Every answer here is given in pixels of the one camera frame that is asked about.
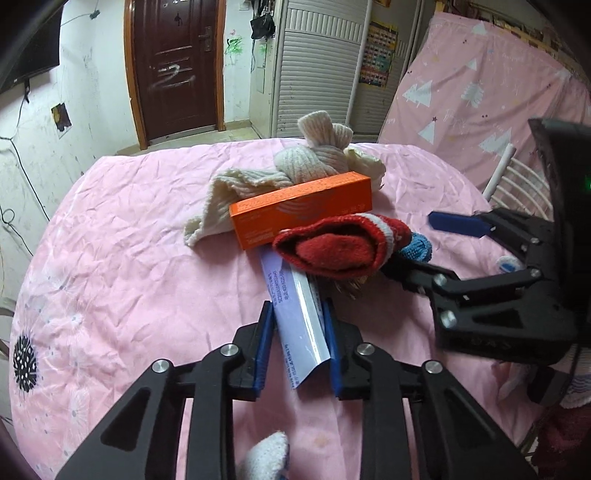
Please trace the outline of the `white knit gloved right hand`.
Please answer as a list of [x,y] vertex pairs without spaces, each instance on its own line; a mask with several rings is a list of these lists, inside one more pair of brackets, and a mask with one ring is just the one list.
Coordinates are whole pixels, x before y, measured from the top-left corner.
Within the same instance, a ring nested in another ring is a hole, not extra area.
[[574,409],[590,403],[590,345],[573,344],[557,363],[530,366],[496,360],[499,401],[524,387],[528,399],[538,405]]

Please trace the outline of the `white knit gloved left hand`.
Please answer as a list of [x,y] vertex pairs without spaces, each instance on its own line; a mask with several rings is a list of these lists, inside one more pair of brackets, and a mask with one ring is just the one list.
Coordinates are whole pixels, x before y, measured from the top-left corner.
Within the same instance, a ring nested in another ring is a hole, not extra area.
[[274,432],[249,450],[236,469],[239,480],[283,480],[288,476],[290,441],[287,434]]

